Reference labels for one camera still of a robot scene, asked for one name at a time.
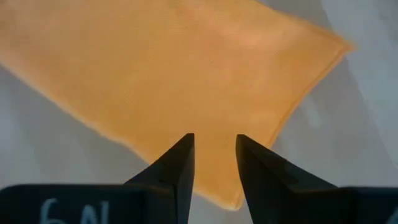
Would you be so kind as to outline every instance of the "gray surface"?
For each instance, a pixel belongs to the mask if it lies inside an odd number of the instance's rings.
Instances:
[[[274,149],[338,185],[398,185],[398,3],[268,0],[331,27],[350,54],[297,108]],[[120,183],[146,167],[0,71],[0,187],[25,182]],[[250,223],[194,196],[190,223]]]

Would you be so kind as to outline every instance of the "white surface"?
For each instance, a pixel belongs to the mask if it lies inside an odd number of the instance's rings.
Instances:
[[[337,185],[398,186],[398,2],[267,0],[352,40],[358,50],[297,108],[274,149]],[[0,71],[0,187],[121,183],[146,165]],[[190,223],[250,223],[194,196]]]

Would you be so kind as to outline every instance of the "orange sheet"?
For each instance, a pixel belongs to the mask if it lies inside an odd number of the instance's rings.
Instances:
[[[195,191],[230,210],[236,134],[271,147],[349,48],[251,0],[0,1],[5,67],[147,162],[195,133]]]

